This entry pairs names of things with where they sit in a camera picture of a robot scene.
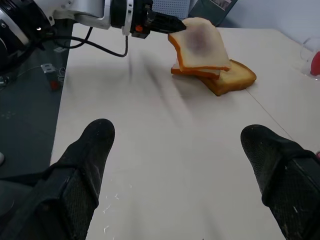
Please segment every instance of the white table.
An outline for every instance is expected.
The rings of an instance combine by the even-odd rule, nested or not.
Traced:
[[[76,25],[73,35],[86,31]],[[230,58],[257,74],[248,91],[216,97],[192,77],[172,77],[176,51],[164,34],[130,37],[126,58],[88,45],[70,52],[51,162],[91,121],[116,129],[87,239],[284,239],[240,133],[261,124],[316,151],[320,86],[295,70],[300,47],[281,33],[220,31]],[[94,29],[90,40],[124,51],[118,29]]]

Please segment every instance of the toasted bread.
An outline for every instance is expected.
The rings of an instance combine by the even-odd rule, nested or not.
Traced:
[[[170,33],[182,72],[210,69],[228,71],[231,67],[219,31],[210,21],[200,18],[183,20],[186,30]]]
[[[218,80],[198,76],[215,95],[221,96],[231,91],[240,91],[250,87],[257,79],[256,74],[240,62],[230,60],[230,71],[221,71]]]
[[[201,76],[210,79],[219,79],[220,70],[212,70],[212,69],[200,69],[200,70],[192,70],[192,71],[181,71],[178,60],[171,68],[171,73],[175,75],[194,75]]]

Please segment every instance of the robotic arm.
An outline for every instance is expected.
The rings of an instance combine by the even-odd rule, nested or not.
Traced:
[[[152,0],[0,0],[0,74],[23,63],[30,46],[39,47],[59,19],[118,28],[125,36],[141,39],[151,31],[186,29],[177,17],[154,12],[152,6]]]

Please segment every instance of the bread slice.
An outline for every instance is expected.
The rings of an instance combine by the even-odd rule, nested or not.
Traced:
[[[215,79],[215,80],[218,80],[220,76],[220,70],[200,69],[200,70],[192,70],[192,71],[181,71],[178,60],[176,60],[176,63],[171,68],[171,73],[175,75],[201,76],[201,77],[206,77],[206,78]]]
[[[169,42],[174,46],[182,72],[211,69],[230,69],[230,61],[219,31],[210,21],[186,18],[186,30],[170,33]]]
[[[221,71],[219,80],[198,76],[198,78],[217,96],[231,91],[250,87],[257,79],[256,74],[240,62],[230,60],[230,71]]]

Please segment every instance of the gray floor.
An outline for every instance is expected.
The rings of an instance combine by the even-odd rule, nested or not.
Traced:
[[[59,31],[71,30],[69,26]],[[13,75],[37,68],[0,91],[0,152],[6,158],[0,178],[38,173],[50,164],[62,91],[51,91],[38,66],[66,66],[68,53],[54,52],[53,43],[45,47],[47,51],[37,50]]]

